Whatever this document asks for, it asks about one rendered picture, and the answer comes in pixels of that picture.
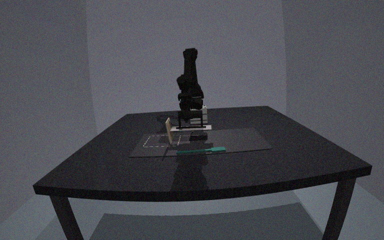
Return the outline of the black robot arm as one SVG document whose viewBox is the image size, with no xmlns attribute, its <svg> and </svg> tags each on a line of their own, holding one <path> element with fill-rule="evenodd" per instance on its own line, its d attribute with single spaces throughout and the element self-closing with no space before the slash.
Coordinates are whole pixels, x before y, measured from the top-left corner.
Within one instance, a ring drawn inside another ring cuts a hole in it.
<svg viewBox="0 0 384 240">
<path fill-rule="evenodd" d="M 196 48 L 186 48 L 184 56 L 184 73 L 177 79 L 177 84 L 181 93 L 190 93 L 192 108 L 201 110 L 203 108 L 204 93 L 198 84 L 196 59 L 198 52 Z"/>
</svg>

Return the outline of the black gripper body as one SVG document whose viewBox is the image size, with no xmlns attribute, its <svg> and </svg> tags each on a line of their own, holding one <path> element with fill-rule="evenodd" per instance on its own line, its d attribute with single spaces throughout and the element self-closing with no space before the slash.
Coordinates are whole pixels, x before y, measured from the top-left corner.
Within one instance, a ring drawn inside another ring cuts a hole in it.
<svg viewBox="0 0 384 240">
<path fill-rule="evenodd" d="M 191 98 L 192 94 L 189 93 L 189 92 L 182 92 L 182 93 L 179 93 L 178 94 L 178 101 L 180 101 L 180 103 L 189 103 L 191 102 L 190 100 L 192 100 Z M 192 108 L 192 102 L 191 102 L 191 107 Z M 190 108 L 188 109 L 188 111 L 190 111 Z"/>
</svg>

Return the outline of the white tile with black centre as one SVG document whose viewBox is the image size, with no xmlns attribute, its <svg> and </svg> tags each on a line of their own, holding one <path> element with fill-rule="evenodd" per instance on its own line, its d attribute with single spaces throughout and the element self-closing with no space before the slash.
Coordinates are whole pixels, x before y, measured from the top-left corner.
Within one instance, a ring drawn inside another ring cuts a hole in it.
<svg viewBox="0 0 384 240">
<path fill-rule="evenodd" d="M 166 126 L 166 130 L 167 130 L 167 134 L 168 134 L 169 143 L 171 144 L 174 136 L 173 136 L 173 131 L 170 131 L 172 127 L 171 127 L 171 122 L 170 122 L 169 117 L 165 122 L 165 126 Z"/>
</svg>

